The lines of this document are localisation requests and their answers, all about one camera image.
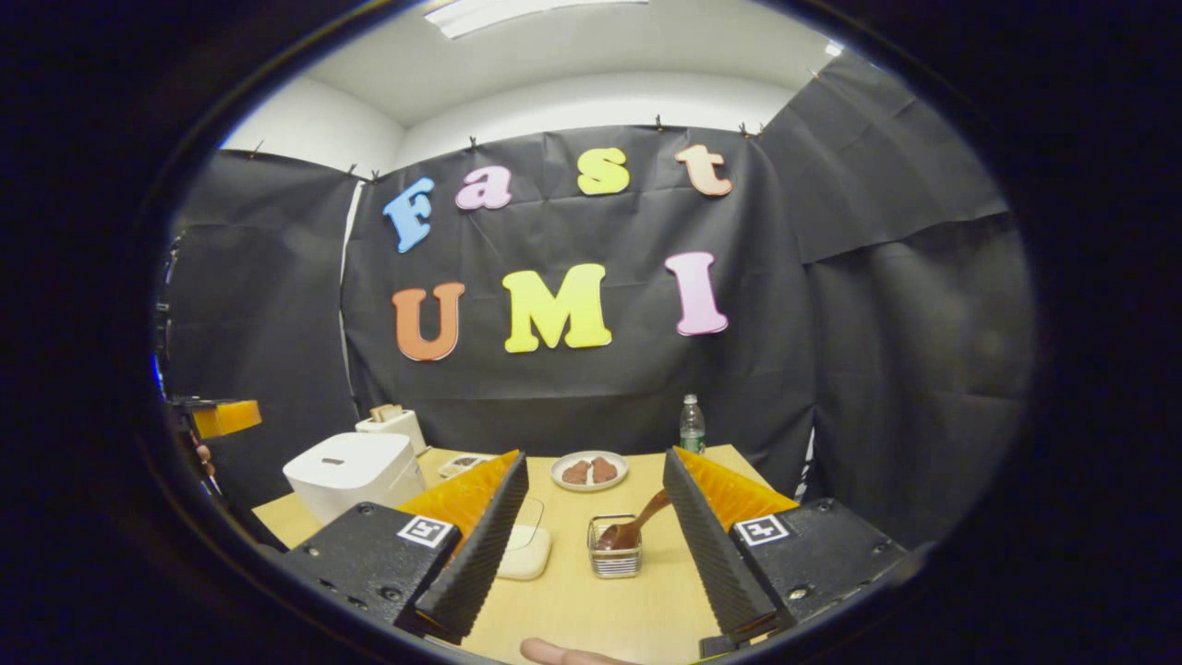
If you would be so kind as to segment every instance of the white wall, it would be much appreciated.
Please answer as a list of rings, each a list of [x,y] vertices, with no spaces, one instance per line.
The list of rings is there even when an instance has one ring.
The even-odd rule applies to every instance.
[[[394,170],[405,130],[385,113],[336,87],[293,79],[247,116],[222,148],[284,155],[370,177]]]
[[[752,132],[795,93],[738,78],[695,73],[628,72],[564,78],[456,106],[411,126],[394,168],[480,143],[608,124],[709,126]]]

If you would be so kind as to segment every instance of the hand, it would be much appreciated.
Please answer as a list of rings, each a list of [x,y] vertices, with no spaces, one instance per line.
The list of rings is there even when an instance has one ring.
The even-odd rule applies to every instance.
[[[538,638],[521,643],[521,656],[541,665],[636,665],[626,660],[616,660],[602,653],[563,648]]]

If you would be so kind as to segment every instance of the brownie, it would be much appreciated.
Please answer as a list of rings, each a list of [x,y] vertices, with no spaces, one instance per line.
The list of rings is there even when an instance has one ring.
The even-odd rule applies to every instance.
[[[591,461],[591,482],[595,484],[606,483],[611,481],[619,472],[616,471],[615,465],[602,457],[597,457]]]
[[[579,462],[574,467],[571,467],[566,471],[563,471],[563,482],[570,483],[572,485],[586,485],[587,484],[587,469],[591,468],[590,462]]]

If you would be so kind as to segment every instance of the ceiling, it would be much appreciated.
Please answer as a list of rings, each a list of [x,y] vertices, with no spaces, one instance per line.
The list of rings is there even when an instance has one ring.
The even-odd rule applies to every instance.
[[[650,0],[553,9],[448,39],[424,2],[306,74],[410,128],[453,106],[583,74],[696,72],[799,90],[829,40],[752,0]]]

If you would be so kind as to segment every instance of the pink letter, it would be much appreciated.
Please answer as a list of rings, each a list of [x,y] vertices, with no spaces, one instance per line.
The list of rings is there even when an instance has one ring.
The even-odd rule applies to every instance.
[[[677,278],[677,289],[681,291],[677,332],[682,335],[708,335],[727,327],[727,317],[719,313],[719,307],[714,304],[709,270],[712,262],[714,254],[709,252],[686,252],[665,259],[665,267]]]
[[[463,176],[467,184],[455,195],[455,204],[466,210],[486,207],[491,210],[505,207],[513,196],[509,194],[509,169],[485,167]]]

